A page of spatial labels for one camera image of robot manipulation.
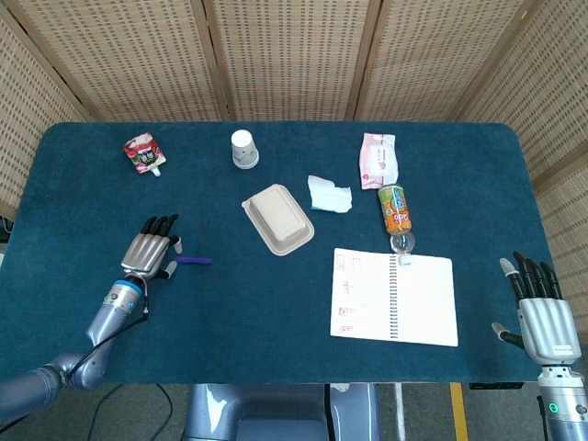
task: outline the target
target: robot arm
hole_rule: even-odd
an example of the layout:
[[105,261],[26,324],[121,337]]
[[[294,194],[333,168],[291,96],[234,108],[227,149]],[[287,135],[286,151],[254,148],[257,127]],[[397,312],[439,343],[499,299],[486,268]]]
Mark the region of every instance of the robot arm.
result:
[[561,296],[553,269],[514,253],[520,271],[508,260],[501,267],[510,280],[518,309],[521,334],[501,324],[492,329],[506,343],[524,349],[541,366],[538,377],[542,405],[552,441],[588,441],[588,400],[582,376],[570,366],[582,356],[570,304]]
[[[0,433],[14,421],[49,405],[67,385],[84,390],[100,385],[116,336],[147,320],[148,280],[169,278],[175,271],[174,261],[165,270],[160,265],[170,245],[178,254],[182,252],[180,238],[167,237],[176,219],[176,214],[148,219],[130,244],[121,263],[125,275],[114,282],[86,332],[92,343],[90,351],[85,355],[62,354],[43,367],[0,383]],[[142,317],[126,325],[141,299]]]

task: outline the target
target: white tissue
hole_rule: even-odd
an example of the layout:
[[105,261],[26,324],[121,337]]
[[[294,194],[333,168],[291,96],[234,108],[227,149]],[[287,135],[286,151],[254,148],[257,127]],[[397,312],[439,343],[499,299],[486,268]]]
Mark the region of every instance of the white tissue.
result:
[[351,209],[351,188],[335,187],[333,181],[309,175],[312,209],[347,213]]

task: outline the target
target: notebook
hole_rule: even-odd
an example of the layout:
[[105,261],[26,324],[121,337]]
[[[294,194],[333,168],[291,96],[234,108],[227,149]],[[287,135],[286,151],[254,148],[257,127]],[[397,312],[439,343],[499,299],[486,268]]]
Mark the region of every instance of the notebook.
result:
[[451,260],[335,248],[331,335],[457,346]]

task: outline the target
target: juice pouch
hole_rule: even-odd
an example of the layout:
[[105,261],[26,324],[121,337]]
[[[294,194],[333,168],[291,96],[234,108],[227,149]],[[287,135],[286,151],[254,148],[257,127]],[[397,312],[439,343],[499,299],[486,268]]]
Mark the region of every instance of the juice pouch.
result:
[[362,190],[396,184],[398,162],[396,161],[396,152],[394,152],[395,140],[394,135],[364,133],[359,153]]
[[123,150],[139,173],[151,170],[154,175],[161,175],[159,165],[165,162],[165,156],[151,133],[135,136],[125,144]]

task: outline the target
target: spiral binding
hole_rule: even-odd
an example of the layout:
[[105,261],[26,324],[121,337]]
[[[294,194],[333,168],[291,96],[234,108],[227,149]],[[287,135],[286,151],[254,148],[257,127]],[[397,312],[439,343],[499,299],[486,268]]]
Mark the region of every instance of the spiral binding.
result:
[[390,256],[390,338],[398,338],[398,272],[396,256]]

